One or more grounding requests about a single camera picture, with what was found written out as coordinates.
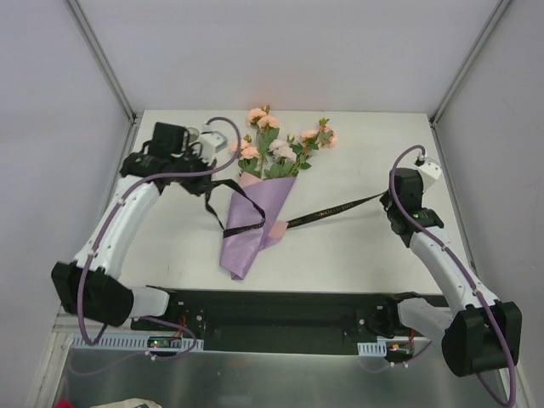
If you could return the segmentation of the black printed ribbon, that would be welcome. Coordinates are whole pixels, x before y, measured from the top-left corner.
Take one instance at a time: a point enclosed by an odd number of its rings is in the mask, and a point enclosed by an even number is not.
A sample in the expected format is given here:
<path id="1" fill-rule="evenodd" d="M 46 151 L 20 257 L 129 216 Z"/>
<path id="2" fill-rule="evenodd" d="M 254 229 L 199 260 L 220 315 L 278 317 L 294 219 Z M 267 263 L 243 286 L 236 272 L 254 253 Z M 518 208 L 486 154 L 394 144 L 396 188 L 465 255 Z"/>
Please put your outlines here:
<path id="1" fill-rule="evenodd" d="M 260 222 L 256 224 L 241 226 L 241 227 L 225 228 L 220 218 L 218 217 L 216 211 L 213 209 L 213 207 L 210 204 L 212 192 L 215 188 L 219 186 L 226 186 L 230 188 L 231 190 L 233 190 L 235 193 L 239 194 L 243 199 L 246 199 L 247 201 L 249 201 L 252 204 L 252 207 L 260 215 L 260 218 L 261 218 Z M 305 224 L 310 224 L 324 218 L 329 218 L 331 216 L 338 215 L 339 213 L 346 212 L 349 209 L 355 208 L 357 206 L 367 203 L 368 201 L 381 197 L 384 194 L 385 192 L 378 193 L 376 195 L 371 195 L 359 200 L 350 201 L 342 205 L 319 210 L 318 212 L 312 212 L 299 218 L 294 218 L 288 221 L 287 228 L 291 229 L 291 228 L 303 226 Z M 205 206 L 205 209 L 217 219 L 219 227 L 223 231 L 223 238 L 229 238 L 231 236 L 243 234 L 251 230 L 260 230 L 265 225 L 265 221 L 266 221 L 265 211 L 254 200 L 252 200 L 247 195 L 247 193 L 244 192 L 243 189 L 233 179 L 222 179 L 222 180 L 212 181 L 209 188 L 204 192 L 204 206 Z"/>

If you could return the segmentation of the pink artificial flower bunch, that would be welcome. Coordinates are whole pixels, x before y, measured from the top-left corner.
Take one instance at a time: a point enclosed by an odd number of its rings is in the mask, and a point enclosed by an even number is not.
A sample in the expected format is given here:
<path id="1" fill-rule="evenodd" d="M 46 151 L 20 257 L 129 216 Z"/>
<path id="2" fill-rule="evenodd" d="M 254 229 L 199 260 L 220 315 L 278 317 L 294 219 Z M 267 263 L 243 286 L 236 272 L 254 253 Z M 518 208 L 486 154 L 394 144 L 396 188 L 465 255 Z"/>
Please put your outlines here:
<path id="1" fill-rule="evenodd" d="M 322 149 L 333 148 L 337 133 L 329 120 L 321 118 L 315 128 L 299 135 L 280 136 L 280 123 L 271 115 L 270 107 L 254 108 L 247 113 L 246 124 L 254 130 L 231 147 L 240 174 L 248 173 L 259 179 L 296 177 L 311 168 L 309 160 Z"/>

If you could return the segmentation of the purple wrapping paper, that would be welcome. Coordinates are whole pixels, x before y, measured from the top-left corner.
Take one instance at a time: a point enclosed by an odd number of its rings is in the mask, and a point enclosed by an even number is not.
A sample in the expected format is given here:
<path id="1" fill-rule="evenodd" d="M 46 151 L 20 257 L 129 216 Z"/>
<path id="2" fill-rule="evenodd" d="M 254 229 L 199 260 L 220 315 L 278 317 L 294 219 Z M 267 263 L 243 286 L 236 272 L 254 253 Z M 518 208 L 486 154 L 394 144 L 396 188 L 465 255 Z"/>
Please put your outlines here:
<path id="1" fill-rule="evenodd" d="M 231 196 L 219 258 L 219 266 L 230 272 L 232 280 L 245 279 L 258 253 L 285 235 L 287 222 L 279 220 L 279 215 L 295 180 L 240 176 L 241 192 Z"/>

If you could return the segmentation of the pink wrapping paper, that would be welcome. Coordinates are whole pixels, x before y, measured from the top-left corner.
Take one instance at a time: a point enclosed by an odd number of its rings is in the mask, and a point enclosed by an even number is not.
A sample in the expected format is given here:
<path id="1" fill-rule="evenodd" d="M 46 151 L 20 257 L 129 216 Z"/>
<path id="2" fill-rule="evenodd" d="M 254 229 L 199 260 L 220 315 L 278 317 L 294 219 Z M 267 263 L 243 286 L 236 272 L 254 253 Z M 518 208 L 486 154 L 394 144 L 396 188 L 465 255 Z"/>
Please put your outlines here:
<path id="1" fill-rule="evenodd" d="M 286 233 L 288 222 L 276 220 L 269 230 L 268 238 L 280 240 Z"/>

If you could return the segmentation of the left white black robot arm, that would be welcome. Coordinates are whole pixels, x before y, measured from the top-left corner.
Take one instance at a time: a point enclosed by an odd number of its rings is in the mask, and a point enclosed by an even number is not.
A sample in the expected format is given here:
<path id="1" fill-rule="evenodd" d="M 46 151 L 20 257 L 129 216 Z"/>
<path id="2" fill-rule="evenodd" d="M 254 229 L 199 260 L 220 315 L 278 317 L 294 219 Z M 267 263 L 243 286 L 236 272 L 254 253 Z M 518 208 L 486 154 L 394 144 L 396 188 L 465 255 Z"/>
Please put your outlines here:
<path id="1" fill-rule="evenodd" d="M 208 125 L 193 127 L 158 122 L 151 139 L 122 162 L 114 195 L 91 237 L 68 263 L 58 262 L 52 281 L 64 311 L 118 327 L 149 316 L 160 330 L 179 323 L 179 309 L 167 291 L 151 286 L 126 287 L 122 265 L 148 211 L 171 183 L 201 193 L 216 165 L 224 138 Z"/>

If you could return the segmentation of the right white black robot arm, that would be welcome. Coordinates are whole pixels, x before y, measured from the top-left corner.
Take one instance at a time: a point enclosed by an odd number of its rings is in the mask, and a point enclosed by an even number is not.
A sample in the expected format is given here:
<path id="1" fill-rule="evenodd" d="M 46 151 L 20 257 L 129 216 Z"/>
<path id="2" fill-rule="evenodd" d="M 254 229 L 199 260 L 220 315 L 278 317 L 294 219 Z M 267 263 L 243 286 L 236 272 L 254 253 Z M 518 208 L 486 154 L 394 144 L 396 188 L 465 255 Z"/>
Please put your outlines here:
<path id="1" fill-rule="evenodd" d="M 519 361 L 522 314 L 503 302 L 467 269 L 451 248 L 438 214 L 422 205 L 420 171 L 396 168 L 381 197 L 392 231 L 433 277 L 450 313 L 431 306 L 415 293 L 400 294 L 396 306 L 382 314 L 384 329 L 402 335 L 416 329 L 439 343 L 445 363 L 458 377 L 513 369 Z"/>

